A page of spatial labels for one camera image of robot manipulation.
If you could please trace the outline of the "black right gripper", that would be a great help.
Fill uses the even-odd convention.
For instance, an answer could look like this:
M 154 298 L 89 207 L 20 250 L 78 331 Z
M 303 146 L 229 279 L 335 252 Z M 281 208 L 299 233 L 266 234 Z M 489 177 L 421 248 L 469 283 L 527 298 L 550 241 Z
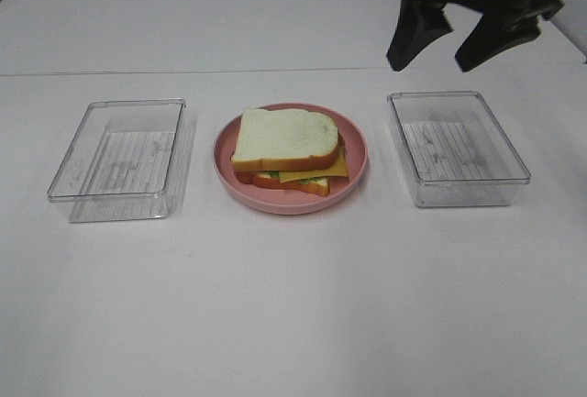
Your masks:
M 540 35 L 536 16 L 549 21 L 563 7 L 561 0 L 401 0 L 396 28 L 386 53 L 395 72 L 403 70 L 430 44 L 453 31 L 444 13 L 448 3 L 483 14 L 455 54 L 463 72 L 535 40 Z

